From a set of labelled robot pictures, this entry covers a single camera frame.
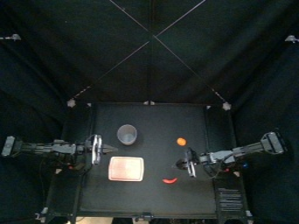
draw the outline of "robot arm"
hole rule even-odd
[[[78,156],[91,153],[93,165],[99,165],[101,155],[118,151],[118,148],[102,143],[102,136],[91,136],[85,143],[69,143],[63,140],[55,140],[54,143],[25,143],[22,139],[9,136],[5,143],[2,156],[6,158],[15,158],[21,154],[34,155],[55,155],[57,158],[63,159],[63,163],[75,165]]]
[[[229,166],[234,165],[238,160],[256,152],[266,152],[272,155],[285,153],[286,145],[280,133],[266,133],[258,143],[234,148],[233,150],[221,150],[217,152],[204,153],[198,158],[197,152],[189,149],[186,158],[177,162],[177,167],[189,170],[190,176],[197,177],[194,166],[204,165],[205,171],[210,176],[218,176],[220,172],[225,172]]]

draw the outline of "black fabric wall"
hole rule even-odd
[[[117,3],[157,35],[201,1]],[[0,37],[23,38],[0,41],[0,148],[10,135],[61,138],[67,100],[151,40],[81,99],[222,103],[209,83],[233,103],[240,145],[281,129],[288,154],[249,160],[249,202],[264,222],[298,223],[299,45],[285,42],[298,18],[297,0],[206,1],[161,37],[194,75],[111,1],[0,0]],[[47,169],[0,158],[0,222],[42,210]]]
[[[29,46],[18,44],[0,42],[2,148],[7,136],[35,143],[61,139],[67,114],[55,80],[46,75],[46,68]],[[34,223],[34,214],[43,209],[51,173],[43,158],[0,157],[0,223]]]
[[[250,207],[269,223],[299,222],[299,45],[284,46],[245,89],[234,117],[241,144],[280,129],[289,149],[280,157],[252,158],[246,171]]]

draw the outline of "red chili pepper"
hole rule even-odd
[[[168,178],[165,178],[165,179],[164,179],[164,182],[165,182],[166,184],[170,185],[170,184],[176,183],[177,180],[178,180],[178,178],[174,178],[174,179],[168,179]]]

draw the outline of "black table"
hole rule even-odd
[[[118,140],[118,129],[125,124],[138,130],[137,141],[130,146]],[[83,141],[91,134],[101,134],[103,144],[118,147],[119,151],[102,156],[101,165],[93,167],[83,183],[82,178],[66,174],[55,177],[49,197],[51,216],[220,219],[225,215],[232,219],[245,218],[242,179],[229,176],[230,181],[216,181],[201,165],[197,166],[198,178],[190,178],[188,171],[173,168],[188,147],[198,154],[236,147],[230,112],[222,107],[103,103],[90,107],[83,104],[70,112],[63,139]],[[188,139],[186,147],[178,145],[178,137]],[[143,181],[109,180],[111,157],[143,158]],[[178,178],[178,182],[168,185],[164,179],[173,178]],[[221,207],[226,186],[241,195],[242,208],[234,213]]]

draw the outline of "square plate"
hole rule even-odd
[[[113,157],[109,165],[109,179],[115,181],[142,181],[145,159],[141,157]]]

